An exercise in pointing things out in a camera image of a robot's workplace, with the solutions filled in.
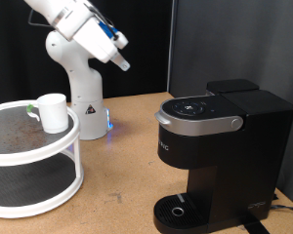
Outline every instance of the blue led light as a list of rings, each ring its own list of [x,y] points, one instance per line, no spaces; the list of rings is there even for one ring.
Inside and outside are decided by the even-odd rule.
[[[109,122],[109,109],[107,109],[106,112],[107,112],[107,127],[111,129],[113,125]]]

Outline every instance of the robot logo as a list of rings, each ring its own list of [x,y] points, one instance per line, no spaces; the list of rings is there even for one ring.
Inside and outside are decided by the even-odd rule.
[[[89,105],[87,111],[86,111],[86,114],[94,114],[96,113],[96,110],[94,107],[92,107],[92,105]]]

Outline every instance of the white mug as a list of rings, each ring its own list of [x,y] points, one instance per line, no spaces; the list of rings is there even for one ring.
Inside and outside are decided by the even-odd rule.
[[[43,130],[48,134],[58,134],[68,128],[66,96],[49,94],[40,97],[36,103],[27,106],[27,114],[40,121],[38,115],[31,112],[31,108],[38,104]]]

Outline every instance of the coffee maker drip tray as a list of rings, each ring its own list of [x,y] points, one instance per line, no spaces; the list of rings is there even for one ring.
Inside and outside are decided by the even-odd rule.
[[[159,200],[154,207],[154,223],[161,233],[206,233],[207,230],[207,222],[187,193]]]

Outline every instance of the mug handle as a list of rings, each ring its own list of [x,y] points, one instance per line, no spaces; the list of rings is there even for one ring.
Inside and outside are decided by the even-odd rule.
[[[32,112],[31,112],[32,107],[34,107],[33,104],[29,104],[29,105],[27,106],[27,108],[26,108],[27,114],[28,114],[30,117],[32,117],[32,118],[36,118],[37,121],[39,122],[39,121],[40,121],[39,116],[36,115],[35,113],[32,113]]]

